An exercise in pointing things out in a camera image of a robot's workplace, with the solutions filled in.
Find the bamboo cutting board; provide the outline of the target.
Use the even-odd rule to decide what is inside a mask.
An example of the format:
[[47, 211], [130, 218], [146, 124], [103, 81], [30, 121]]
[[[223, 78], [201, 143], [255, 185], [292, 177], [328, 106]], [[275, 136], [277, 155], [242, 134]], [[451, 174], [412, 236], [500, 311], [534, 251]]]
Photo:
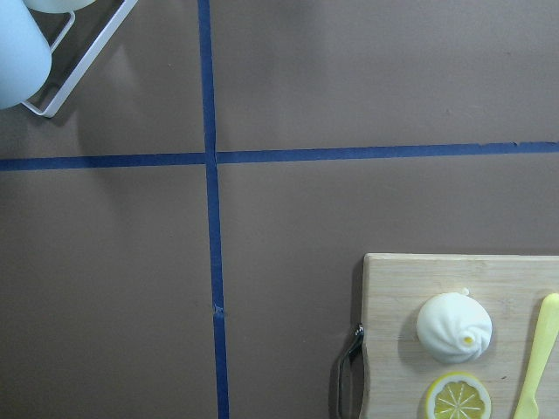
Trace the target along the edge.
[[[468, 290], [493, 322], [488, 349], [475, 361], [445, 365], [416, 333], [421, 306], [443, 292]], [[492, 400], [494, 418], [511, 418], [528, 364], [542, 300], [558, 290], [552, 256], [369, 254], [363, 262], [362, 418], [422, 418], [428, 387], [465, 371]]]

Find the lemon slice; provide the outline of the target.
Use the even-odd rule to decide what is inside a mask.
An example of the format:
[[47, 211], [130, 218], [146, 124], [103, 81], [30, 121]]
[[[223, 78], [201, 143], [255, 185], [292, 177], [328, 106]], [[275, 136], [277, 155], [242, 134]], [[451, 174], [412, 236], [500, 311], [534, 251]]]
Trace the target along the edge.
[[487, 419], [492, 410], [486, 387], [464, 372], [439, 376], [425, 394], [424, 417], [429, 419]]

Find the yellow plastic knife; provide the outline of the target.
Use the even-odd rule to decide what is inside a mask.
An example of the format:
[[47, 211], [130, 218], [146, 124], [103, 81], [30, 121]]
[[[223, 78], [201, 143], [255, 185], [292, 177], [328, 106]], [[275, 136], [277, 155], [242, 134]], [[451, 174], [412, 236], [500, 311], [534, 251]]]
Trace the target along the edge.
[[521, 393], [514, 418], [538, 418], [536, 393], [558, 336], [558, 294], [551, 293], [541, 304]]

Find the pale blue cup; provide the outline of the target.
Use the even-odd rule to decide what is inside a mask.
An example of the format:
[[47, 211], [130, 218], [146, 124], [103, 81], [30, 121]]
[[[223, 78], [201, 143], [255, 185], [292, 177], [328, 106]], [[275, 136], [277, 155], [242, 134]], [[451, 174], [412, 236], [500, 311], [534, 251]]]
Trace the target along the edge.
[[1, 2], [1, 108], [28, 100], [46, 82], [52, 53], [20, 0]]

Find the cream cup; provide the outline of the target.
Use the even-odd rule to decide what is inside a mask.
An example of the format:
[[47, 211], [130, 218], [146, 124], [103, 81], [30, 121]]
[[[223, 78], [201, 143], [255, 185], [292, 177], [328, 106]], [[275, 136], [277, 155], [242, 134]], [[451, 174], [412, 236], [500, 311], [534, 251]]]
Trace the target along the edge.
[[51, 14], [74, 12], [94, 2], [95, 0], [24, 0], [29, 9]]

